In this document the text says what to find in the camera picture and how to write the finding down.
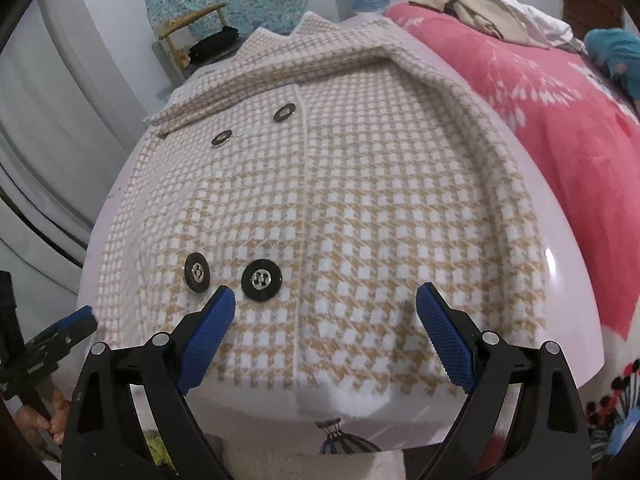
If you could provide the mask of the person's left hand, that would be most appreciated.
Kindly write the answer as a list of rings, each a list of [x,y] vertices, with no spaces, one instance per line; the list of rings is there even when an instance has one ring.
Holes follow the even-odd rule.
[[[43,448],[46,441],[40,434],[41,430],[47,431],[56,445],[62,445],[65,437],[66,420],[70,410],[70,402],[65,399],[64,394],[53,386],[51,391],[44,395],[44,398],[51,404],[53,414],[50,419],[46,419],[30,406],[21,406],[14,415],[14,422],[25,440],[36,448]]]

